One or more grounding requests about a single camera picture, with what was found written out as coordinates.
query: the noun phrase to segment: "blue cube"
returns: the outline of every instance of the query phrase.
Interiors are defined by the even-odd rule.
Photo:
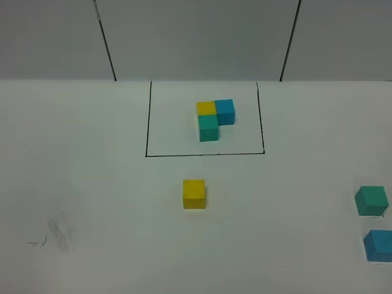
[[[218,125],[224,126],[226,124],[234,124],[235,110],[233,99],[215,100],[215,108]]]
[[[371,230],[363,243],[368,261],[392,262],[392,231]]]

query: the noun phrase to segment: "wooden block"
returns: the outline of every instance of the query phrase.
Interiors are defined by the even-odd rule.
[[[219,126],[216,115],[200,115],[198,117],[198,134],[200,142],[219,139]]]
[[[214,101],[197,102],[197,115],[216,115]]]
[[[227,124],[234,124],[235,109],[233,99],[215,100],[215,108],[218,118],[218,125],[224,126]]]
[[[392,262],[392,231],[371,230],[363,240],[370,262]]]
[[[381,216],[389,206],[384,187],[362,186],[355,195],[360,216]]]
[[[205,209],[206,188],[204,179],[185,179],[183,182],[184,209]]]

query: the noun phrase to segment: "white surface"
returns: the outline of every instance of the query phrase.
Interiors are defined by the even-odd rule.
[[[98,0],[120,80],[274,80],[297,0]]]
[[[0,82],[1,291],[389,294],[361,238],[391,211],[353,197],[391,201],[392,84],[259,89],[265,155],[145,158],[148,82]],[[206,179],[204,212],[185,178]],[[62,252],[47,223],[66,219]]]
[[[196,103],[233,99],[234,125],[219,126],[219,140],[199,142]],[[154,82],[148,155],[264,152],[254,82]]]
[[[303,1],[283,80],[392,80],[390,0]]]
[[[1,0],[0,78],[113,79],[92,0]]]

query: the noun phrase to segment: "black rectangle outline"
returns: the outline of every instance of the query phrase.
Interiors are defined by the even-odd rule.
[[[173,155],[148,155],[148,135],[149,135],[149,118],[151,113],[151,91],[153,89],[153,81],[149,84],[149,104],[148,104],[148,123],[147,123],[147,140],[146,140],[146,156],[145,157],[188,157],[188,156],[221,156],[221,155],[261,155],[265,154],[264,148],[264,135],[263,135],[263,123],[262,123],[262,111],[260,108],[260,95],[258,93],[258,83],[257,87],[257,105],[258,105],[258,116],[260,118],[260,131],[262,132],[262,143],[263,152],[260,153],[216,153],[216,154],[173,154]]]

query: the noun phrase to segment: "teal cube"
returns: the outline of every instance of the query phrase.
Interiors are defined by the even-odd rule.
[[[218,140],[219,126],[216,115],[198,116],[198,132],[200,142]]]
[[[360,216],[381,216],[389,206],[384,187],[377,186],[362,186],[355,203]]]

